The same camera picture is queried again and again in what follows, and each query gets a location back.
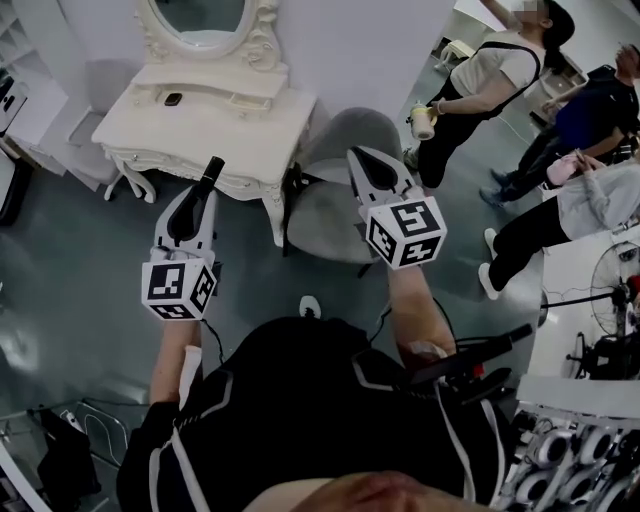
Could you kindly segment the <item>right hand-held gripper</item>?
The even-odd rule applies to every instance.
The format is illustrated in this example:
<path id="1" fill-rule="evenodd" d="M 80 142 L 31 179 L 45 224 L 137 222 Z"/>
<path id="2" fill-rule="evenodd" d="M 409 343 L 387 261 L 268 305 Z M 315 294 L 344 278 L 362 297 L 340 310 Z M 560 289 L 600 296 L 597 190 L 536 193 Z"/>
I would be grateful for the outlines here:
<path id="1" fill-rule="evenodd" d="M 447 227 L 436 199 L 414 187 L 405 164 L 370 147 L 352 147 L 348 165 L 360 203 L 359 233 L 371 254 L 392 270 L 435 260 Z"/>

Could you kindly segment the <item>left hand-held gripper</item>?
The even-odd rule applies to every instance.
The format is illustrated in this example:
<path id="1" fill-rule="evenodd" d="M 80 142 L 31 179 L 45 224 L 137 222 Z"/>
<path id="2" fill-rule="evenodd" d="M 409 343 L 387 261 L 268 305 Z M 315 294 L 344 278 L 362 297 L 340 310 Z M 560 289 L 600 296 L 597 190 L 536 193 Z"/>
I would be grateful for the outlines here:
<path id="1" fill-rule="evenodd" d="M 217 203 L 213 190 L 198 200 L 195 211 L 194 187 L 187 187 L 156 222 L 150 260 L 142 265 L 141 302 L 161 320 L 200 321 L 205 316 L 218 284 L 214 271 Z"/>

